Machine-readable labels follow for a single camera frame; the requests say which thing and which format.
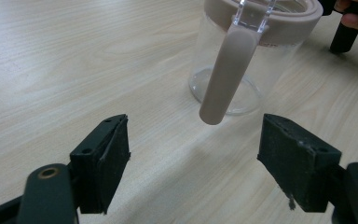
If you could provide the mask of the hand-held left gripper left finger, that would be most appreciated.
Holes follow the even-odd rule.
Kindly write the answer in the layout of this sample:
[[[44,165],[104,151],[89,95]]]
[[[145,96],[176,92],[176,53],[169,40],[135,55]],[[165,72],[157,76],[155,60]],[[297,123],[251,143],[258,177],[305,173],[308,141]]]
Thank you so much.
[[[107,213],[131,157],[127,123],[125,114],[104,119],[70,153],[82,214]]]

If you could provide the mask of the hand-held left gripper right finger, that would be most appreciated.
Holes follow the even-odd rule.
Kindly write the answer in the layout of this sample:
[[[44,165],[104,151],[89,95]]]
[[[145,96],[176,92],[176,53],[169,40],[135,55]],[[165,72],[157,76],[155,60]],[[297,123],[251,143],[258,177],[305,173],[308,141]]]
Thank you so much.
[[[304,211],[326,210],[328,178],[340,158],[339,150],[292,120],[263,117],[257,159]]]

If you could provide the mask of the clear jar with beige handle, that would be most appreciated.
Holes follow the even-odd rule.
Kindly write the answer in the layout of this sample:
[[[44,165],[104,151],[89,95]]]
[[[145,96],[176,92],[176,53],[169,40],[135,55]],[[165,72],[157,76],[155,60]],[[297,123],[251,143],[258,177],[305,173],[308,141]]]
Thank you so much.
[[[257,110],[323,12],[318,0],[204,0],[188,81],[201,120]]]

